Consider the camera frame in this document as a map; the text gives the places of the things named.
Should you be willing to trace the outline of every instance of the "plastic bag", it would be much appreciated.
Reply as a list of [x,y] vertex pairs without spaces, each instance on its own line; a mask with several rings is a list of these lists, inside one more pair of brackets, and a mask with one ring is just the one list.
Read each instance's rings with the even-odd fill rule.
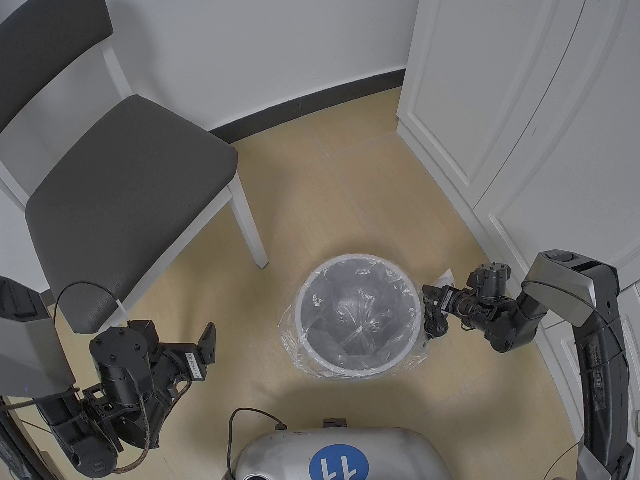
[[428,352],[420,285],[390,261],[364,254],[311,272],[278,329],[295,366],[324,378],[378,377]]

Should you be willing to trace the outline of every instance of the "logo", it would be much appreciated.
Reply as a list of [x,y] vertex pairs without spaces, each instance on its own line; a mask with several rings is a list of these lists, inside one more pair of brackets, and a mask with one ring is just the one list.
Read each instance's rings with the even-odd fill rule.
[[364,453],[348,444],[325,446],[309,463],[311,480],[366,480],[368,474]]

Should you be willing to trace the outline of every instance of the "chair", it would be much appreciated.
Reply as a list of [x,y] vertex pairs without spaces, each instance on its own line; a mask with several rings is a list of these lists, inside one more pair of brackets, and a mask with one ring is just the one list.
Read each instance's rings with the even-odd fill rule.
[[[29,233],[53,295],[75,281],[91,281],[130,311],[228,202],[253,259],[265,267],[267,256],[236,172],[236,150],[132,94],[108,43],[112,33],[105,0],[29,0],[0,24],[0,131],[96,44],[122,97],[28,200],[16,191],[26,203]],[[126,318],[112,297],[92,285],[70,287],[60,309],[77,333]]]

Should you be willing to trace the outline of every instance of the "floor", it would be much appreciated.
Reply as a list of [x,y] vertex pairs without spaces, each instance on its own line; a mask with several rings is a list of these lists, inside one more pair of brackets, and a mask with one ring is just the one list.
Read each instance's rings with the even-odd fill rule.
[[[322,110],[234,144],[239,173],[270,263],[253,263],[231,210],[203,229],[154,284],[133,317],[150,318],[164,341],[197,340],[208,321],[218,356],[171,414],[159,450],[137,479],[220,478],[227,422],[238,406],[261,408],[293,429],[345,417],[350,426],[420,431],[457,480],[542,480],[573,434],[535,344],[500,355],[480,332],[456,325],[430,343],[411,370],[357,383],[318,380],[292,365],[278,320],[293,290],[325,259],[367,252],[392,260],[420,283],[452,268],[459,285],[486,260],[436,183],[396,135],[399,89]],[[79,386],[95,382],[91,337],[58,330]],[[33,408],[20,411],[34,424]],[[234,453],[273,429],[236,418]],[[29,428],[68,479],[80,478],[52,437]],[[119,464],[139,451],[127,450]],[[575,478],[575,453],[549,478]]]

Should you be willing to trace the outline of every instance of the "white wall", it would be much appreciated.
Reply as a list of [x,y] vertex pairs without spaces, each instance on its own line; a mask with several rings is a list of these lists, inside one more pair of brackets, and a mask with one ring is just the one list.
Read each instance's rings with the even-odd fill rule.
[[[0,0],[0,20],[25,1]],[[115,30],[114,50],[133,91],[206,129],[302,94],[403,68],[418,3],[106,1]],[[55,162],[117,101],[100,54],[92,49],[0,135],[0,161],[31,194]],[[9,204],[9,198],[0,198],[0,212],[11,213],[15,220]],[[3,229],[0,241],[27,240],[24,219],[13,222],[13,235],[9,229]],[[28,250],[31,244],[22,247]],[[15,253],[0,249],[0,273],[16,264],[11,257]],[[38,275],[34,271],[33,279]]]

